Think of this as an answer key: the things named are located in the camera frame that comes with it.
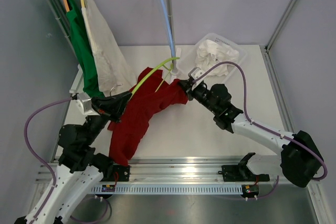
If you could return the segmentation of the red t shirt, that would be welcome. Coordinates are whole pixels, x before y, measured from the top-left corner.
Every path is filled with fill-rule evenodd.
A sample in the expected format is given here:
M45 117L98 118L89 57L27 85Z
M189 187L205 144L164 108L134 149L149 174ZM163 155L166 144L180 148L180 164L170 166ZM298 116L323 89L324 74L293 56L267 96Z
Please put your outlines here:
M128 166L153 115L170 105L187 104L187 95L178 84L180 80L175 79L169 84L162 74L159 69L149 76L127 104L121 122L109 124L108 130L112 132L109 157L115 163Z

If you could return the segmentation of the white printed t shirt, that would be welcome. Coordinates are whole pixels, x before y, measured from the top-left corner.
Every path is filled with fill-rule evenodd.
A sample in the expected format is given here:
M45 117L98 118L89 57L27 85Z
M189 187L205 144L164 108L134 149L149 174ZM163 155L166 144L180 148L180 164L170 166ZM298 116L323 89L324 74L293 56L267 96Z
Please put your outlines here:
M200 43L196 50L195 64L203 71L209 70L219 62L238 62L239 52L226 44L218 44L212 40Z

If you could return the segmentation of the lime green hanger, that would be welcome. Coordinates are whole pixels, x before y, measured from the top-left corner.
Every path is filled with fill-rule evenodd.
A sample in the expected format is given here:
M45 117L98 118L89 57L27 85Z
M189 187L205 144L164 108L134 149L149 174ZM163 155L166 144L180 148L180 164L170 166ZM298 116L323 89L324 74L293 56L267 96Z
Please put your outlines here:
M163 80L160 82L160 84L157 86L156 90L157 91L163 81L166 80L166 78L168 77L168 75L171 75L171 72L173 70L173 64L171 64L171 66L168 68L165 64L170 62L170 61L173 61L173 60L179 60L180 57L172 57L172 58L169 58L169 59L166 59L164 60L163 62L161 62L160 64L158 64L155 68L153 68L149 73L147 73L141 80L139 83L136 84L136 86L134 87L134 89L131 91L131 98L135 95L135 93L139 90L139 88L147 81L147 79L152 76L157 70L159 70L161 67L163 67L164 69L167 70L167 73L166 75L164 76Z

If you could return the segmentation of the light blue plastic hanger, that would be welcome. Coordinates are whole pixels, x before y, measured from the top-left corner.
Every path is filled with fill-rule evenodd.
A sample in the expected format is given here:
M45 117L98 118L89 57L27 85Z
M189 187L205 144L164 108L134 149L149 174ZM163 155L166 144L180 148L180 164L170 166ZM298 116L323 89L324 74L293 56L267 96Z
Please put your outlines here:
M160 10L162 18L163 18L163 24L164 24L164 27L165 27L165 33L166 33L166 37L167 37L167 44L168 44L168 46L170 48L170 51L171 51L171 57L174 58L176 53L175 53L175 49L174 49L174 46L173 46L172 32L171 32L171 28L170 28L170 23L169 23L169 18L168 18L165 2L164 2L164 0L156 0L156 1L158 3L159 10Z

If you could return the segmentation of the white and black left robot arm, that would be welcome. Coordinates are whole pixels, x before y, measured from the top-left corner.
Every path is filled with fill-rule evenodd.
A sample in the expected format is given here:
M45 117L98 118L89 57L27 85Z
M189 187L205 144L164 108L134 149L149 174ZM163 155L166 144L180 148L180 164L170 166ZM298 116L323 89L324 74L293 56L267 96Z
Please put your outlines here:
M26 121L24 138L29 151L50 171L52 179L32 211L19 217L16 223L66 223L73 211L98 182L113 176L113 160L95 153L91 144L110 122L119 122L129 100L131 91L109 97L89 97L85 92L48 104L35 111ZM66 124L61 127L58 145L62 154L53 169L31 147L28 126L32 118L42 110L59 103L74 100L85 115L84 124Z

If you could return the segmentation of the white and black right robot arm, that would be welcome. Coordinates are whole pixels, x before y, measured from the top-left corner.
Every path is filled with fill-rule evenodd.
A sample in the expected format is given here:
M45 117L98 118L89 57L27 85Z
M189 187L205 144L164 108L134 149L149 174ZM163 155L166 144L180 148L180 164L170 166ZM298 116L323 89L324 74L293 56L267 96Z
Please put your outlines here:
M322 167L323 158L311 136L272 130L245 115L231 103L231 94L224 84L210 89L204 82L196 87L193 79L180 80L179 86L189 100L195 99L214 115L216 125L232 134L249 138L270 149L274 156L246 154L236 165L223 165L219 174L225 182L268 182L271 175L284 175L292 184L304 188Z

